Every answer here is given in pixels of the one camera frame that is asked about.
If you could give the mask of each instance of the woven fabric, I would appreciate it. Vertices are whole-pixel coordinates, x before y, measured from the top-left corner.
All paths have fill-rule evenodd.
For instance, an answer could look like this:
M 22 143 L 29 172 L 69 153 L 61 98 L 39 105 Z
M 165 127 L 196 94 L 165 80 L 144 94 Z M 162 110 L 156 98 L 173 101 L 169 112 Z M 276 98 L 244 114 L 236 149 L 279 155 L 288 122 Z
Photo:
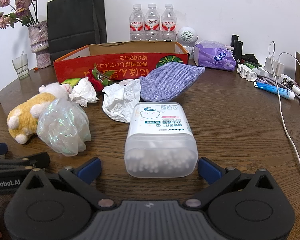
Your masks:
M 167 63 L 146 77 L 140 77 L 141 98 L 150 102 L 169 102 L 185 92 L 204 71 L 204 67 Z

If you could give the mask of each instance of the red box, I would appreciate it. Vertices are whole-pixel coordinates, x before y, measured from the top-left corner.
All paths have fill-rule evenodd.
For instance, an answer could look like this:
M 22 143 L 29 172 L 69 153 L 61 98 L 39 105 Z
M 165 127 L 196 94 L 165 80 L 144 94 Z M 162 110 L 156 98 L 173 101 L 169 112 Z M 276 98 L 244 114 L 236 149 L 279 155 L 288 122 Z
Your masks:
M 112 80 L 136 79 L 168 62 L 188 64 L 189 54 L 178 42 L 127 41 L 87 45 L 53 62 L 58 82 L 83 78 L 94 64 L 113 70 Z

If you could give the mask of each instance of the blue tube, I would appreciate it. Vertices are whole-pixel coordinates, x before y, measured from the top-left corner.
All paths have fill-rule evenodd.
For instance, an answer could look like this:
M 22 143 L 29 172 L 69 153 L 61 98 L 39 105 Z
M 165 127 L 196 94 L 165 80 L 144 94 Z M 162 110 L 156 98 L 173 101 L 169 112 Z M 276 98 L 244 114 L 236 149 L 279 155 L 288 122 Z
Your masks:
M 254 82 L 253 84 L 256 88 L 260 88 L 262 90 L 268 91 L 268 92 L 276 94 L 276 95 L 278 94 L 277 87 L 275 87 L 275 86 L 271 86 L 271 85 L 263 84 L 263 83 L 258 83 L 258 82 Z M 284 89 L 284 88 L 279 88 L 279 95 L 281 97 L 289 99 L 289 100 L 294 99 L 294 92 L 291 92 L 291 91 L 289 91 L 287 89 Z

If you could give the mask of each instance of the stuffed animal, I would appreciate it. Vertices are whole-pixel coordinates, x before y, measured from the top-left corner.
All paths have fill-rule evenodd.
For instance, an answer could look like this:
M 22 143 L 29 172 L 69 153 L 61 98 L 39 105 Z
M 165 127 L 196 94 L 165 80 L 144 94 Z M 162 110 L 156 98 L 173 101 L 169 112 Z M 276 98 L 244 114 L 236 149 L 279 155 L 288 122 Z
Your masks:
M 72 87 L 69 84 L 52 83 L 39 87 L 39 94 L 18 105 L 8 115 L 10 135 L 20 144 L 25 144 L 36 134 L 38 118 L 50 103 L 57 98 L 68 100 Z

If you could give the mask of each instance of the dark brown tabletop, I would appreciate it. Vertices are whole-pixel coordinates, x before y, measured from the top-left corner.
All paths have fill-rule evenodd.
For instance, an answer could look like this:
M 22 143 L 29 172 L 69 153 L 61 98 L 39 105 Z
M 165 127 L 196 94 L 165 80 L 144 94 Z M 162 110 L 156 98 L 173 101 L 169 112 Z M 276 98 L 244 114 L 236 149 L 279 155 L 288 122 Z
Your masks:
M 128 175 L 124 165 L 124 143 L 129 124 L 111 120 L 102 110 L 103 98 L 85 108 L 90 121 L 92 141 L 74 157 L 52 151 L 31 138 L 20 145 L 8 133 L 6 118 L 15 106 L 38 93 L 42 84 L 57 81 L 53 67 L 30 77 L 15 80 L 0 91 L 0 142 L 9 146 L 6 158 L 27 156 L 46 151 L 51 164 L 48 172 L 64 166 L 78 167 L 93 156 L 103 162 L 103 171 L 95 186 L 116 200 L 179 199 L 185 200 L 208 184 L 197 170 L 178 179 L 138 179 Z M 289 199 L 296 222 L 289 240 L 300 239 L 300 171 L 281 125 L 277 95 L 254 88 L 252 82 L 236 72 L 206 69 L 199 80 L 175 100 L 183 106 L 199 157 L 206 156 L 222 167 L 234 166 L 245 173 L 267 168 Z M 282 99 L 282 112 L 287 130 L 300 154 L 300 104 Z M 11 195 L 0 196 L 0 230 L 2 239 L 10 239 L 3 223 L 4 209 Z

